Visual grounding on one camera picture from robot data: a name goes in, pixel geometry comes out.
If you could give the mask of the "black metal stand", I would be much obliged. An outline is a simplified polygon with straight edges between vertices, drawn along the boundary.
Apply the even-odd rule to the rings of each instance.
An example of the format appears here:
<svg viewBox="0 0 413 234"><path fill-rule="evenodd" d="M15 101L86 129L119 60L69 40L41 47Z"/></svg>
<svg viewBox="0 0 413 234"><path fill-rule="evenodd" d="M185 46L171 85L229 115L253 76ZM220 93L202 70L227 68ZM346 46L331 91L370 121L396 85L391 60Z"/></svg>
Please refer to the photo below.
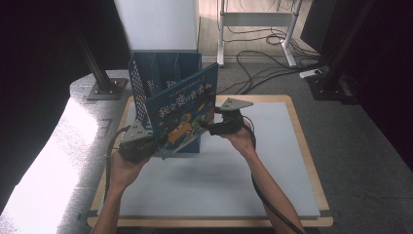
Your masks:
<svg viewBox="0 0 413 234"><path fill-rule="evenodd" d="M87 100L118 100L126 85L127 78L110 78L99 66L75 19L70 20L71 29L79 45L85 62L94 76L95 83L87 96Z"/></svg>
<svg viewBox="0 0 413 234"><path fill-rule="evenodd" d="M328 70L306 78L313 99L357 102L345 71L376 1L314 0L302 36L321 55Z"/></svg>

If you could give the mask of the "white upright panel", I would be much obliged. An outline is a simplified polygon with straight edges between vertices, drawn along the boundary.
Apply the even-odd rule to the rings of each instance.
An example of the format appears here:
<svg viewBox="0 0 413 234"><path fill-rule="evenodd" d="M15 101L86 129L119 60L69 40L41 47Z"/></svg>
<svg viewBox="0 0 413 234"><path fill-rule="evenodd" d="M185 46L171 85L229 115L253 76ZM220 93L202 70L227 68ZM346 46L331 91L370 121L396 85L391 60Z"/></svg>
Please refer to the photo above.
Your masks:
<svg viewBox="0 0 413 234"><path fill-rule="evenodd" d="M198 50L199 0L115 0L131 51Z"/></svg>

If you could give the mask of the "colourful cartoon picture book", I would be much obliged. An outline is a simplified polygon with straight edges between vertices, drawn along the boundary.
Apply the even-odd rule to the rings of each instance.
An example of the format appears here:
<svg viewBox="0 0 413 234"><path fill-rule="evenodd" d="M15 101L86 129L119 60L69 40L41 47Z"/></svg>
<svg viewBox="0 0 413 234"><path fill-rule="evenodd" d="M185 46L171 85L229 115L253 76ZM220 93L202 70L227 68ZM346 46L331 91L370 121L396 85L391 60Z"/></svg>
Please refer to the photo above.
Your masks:
<svg viewBox="0 0 413 234"><path fill-rule="evenodd" d="M166 159L175 153L199 153L200 123L214 117L218 64L179 81L145 101L145 108L157 141L156 156Z"/></svg>

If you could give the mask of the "grey table mat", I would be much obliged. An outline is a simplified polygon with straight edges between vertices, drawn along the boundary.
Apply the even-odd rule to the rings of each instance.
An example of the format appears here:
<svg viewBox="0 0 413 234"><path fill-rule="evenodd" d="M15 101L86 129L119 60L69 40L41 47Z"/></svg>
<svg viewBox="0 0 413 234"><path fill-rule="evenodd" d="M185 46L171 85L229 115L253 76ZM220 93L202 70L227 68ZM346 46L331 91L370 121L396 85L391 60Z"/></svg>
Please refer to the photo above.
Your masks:
<svg viewBox="0 0 413 234"><path fill-rule="evenodd" d="M242 114L254 124L259 158L300 217L320 216L314 189L284 102L256 102ZM125 191L126 217L262 217L244 158L229 140L205 133L198 153L152 158Z"/></svg>

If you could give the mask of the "blue plastic file holder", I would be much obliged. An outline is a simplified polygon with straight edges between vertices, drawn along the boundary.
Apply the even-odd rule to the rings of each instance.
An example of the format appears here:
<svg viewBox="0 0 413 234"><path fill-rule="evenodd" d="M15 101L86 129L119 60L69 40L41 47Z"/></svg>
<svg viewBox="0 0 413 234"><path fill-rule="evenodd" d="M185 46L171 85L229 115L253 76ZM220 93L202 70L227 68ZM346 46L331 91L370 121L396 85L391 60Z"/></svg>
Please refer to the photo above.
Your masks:
<svg viewBox="0 0 413 234"><path fill-rule="evenodd" d="M202 69L202 55L199 53L133 53L129 62L129 74L135 119L149 131L150 121L144 102Z"/></svg>

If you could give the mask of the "white power strip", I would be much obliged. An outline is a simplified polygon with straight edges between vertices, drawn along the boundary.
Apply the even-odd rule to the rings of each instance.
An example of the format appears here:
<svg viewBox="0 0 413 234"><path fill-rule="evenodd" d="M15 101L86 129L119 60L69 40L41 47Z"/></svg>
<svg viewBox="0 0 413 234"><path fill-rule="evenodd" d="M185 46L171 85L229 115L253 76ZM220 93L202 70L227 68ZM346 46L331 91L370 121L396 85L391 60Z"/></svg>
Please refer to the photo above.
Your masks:
<svg viewBox="0 0 413 234"><path fill-rule="evenodd" d="M311 69L299 73L300 78L305 79L307 77L316 76L322 74L320 69Z"/></svg>

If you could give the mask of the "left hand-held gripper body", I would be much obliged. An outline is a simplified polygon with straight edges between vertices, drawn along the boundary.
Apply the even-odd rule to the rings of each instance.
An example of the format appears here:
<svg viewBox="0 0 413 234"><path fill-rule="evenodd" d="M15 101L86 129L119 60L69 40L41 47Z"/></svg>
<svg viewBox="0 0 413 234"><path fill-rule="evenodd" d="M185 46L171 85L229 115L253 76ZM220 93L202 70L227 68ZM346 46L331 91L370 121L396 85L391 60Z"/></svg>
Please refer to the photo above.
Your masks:
<svg viewBox="0 0 413 234"><path fill-rule="evenodd" d="M119 153L126 161L139 163L158 151L156 140L150 136L139 121L134 121L123 134Z"/></svg>

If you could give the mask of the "wooden table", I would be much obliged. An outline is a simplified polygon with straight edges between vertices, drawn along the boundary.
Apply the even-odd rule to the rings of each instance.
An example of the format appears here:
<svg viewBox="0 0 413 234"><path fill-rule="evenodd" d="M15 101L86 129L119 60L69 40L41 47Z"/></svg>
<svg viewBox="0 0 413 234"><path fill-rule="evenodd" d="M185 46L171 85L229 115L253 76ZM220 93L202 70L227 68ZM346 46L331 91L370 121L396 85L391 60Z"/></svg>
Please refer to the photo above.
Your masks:
<svg viewBox="0 0 413 234"><path fill-rule="evenodd" d="M297 136L303 160L314 189L320 216L315 219L301 218L306 227L328 227L333 223L333 217L323 193L319 176L313 162L309 147L304 138L293 102L286 95L247 96L253 104L256 102L284 102L286 104L294 132ZM121 227L267 227L270 222L266 214L262 217L126 217L120 215L118 221Z"/></svg>

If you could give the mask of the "person's right hand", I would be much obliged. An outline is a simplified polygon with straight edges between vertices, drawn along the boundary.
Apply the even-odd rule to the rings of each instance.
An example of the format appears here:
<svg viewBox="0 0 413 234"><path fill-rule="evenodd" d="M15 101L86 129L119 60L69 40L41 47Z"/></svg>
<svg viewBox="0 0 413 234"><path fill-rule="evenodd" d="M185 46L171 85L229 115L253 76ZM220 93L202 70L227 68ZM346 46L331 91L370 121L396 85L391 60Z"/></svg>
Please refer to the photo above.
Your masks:
<svg viewBox="0 0 413 234"><path fill-rule="evenodd" d="M249 130L250 124L245 122L244 127L241 127L236 133L222 135L222 137L228 139L235 149L246 159L251 159L257 156Z"/></svg>

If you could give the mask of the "person's left hand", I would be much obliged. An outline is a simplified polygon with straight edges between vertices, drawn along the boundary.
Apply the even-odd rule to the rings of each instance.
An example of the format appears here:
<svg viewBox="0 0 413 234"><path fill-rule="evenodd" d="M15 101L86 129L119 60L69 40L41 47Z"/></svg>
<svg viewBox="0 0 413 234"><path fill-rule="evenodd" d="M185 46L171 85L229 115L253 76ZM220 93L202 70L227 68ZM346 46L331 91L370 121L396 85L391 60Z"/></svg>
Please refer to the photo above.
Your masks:
<svg viewBox="0 0 413 234"><path fill-rule="evenodd" d="M144 165L149 161L149 158L134 164L126 161L118 152L111 155L111 170L110 170L110 193L121 193L130 186L138 177Z"/></svg>

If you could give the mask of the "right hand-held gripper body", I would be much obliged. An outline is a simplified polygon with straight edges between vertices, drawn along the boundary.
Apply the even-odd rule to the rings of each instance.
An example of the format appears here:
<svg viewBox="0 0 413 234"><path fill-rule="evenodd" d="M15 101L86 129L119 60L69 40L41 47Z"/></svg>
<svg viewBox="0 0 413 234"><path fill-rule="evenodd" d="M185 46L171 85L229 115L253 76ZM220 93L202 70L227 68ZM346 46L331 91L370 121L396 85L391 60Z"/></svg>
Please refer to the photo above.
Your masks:
<svg viewBox="0 0 413 234"><path fill-rule="evenodd" d="M220 106L223 111L221 115L223 121L216 124L216 128L209 133L214 136L231 135L236 133L244 125L244 117L241 109L252 106L251 101L228 97Z"/></svg>

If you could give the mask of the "dark curtain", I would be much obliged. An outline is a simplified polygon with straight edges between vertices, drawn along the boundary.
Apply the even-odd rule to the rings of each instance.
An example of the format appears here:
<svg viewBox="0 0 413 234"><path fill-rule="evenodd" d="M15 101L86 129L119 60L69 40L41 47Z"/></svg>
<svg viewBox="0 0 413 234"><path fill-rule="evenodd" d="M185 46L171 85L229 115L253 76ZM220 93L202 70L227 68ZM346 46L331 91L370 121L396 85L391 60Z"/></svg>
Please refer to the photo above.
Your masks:
<svg viewBox="0 0 413 234"><path fill-rule="evenodd" d="M0 214L54 131L71 84L92 75L71 19L106 73L126 68L115 0L0 0Z"/></svg>
<svg viewBox="0 0 413 234"><path fill-rule="evenodd" d="M413 0L377 0L356 49L349 88L413 171Z"/></svg>

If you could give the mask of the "white metal table frame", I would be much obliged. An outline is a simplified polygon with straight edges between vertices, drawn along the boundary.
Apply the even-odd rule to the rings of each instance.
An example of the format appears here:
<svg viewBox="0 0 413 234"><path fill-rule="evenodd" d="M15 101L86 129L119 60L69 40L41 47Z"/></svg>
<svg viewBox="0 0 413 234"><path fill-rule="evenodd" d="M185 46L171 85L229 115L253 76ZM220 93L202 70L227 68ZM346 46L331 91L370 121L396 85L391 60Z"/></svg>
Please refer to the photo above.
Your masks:
<svg viewBox="0 0 413 234"><path fill-rule="evenodd" d="M224 27L225 26L276 26L286 27L285 38L281 41L282 50L290 67L296 66L295 59L289 49L292 34L299 17L303 0L295 0L293 10L286 13L233 13L225 10L225 0L218 4L219 37L217 48L217 63L224 66Z"/></svg>

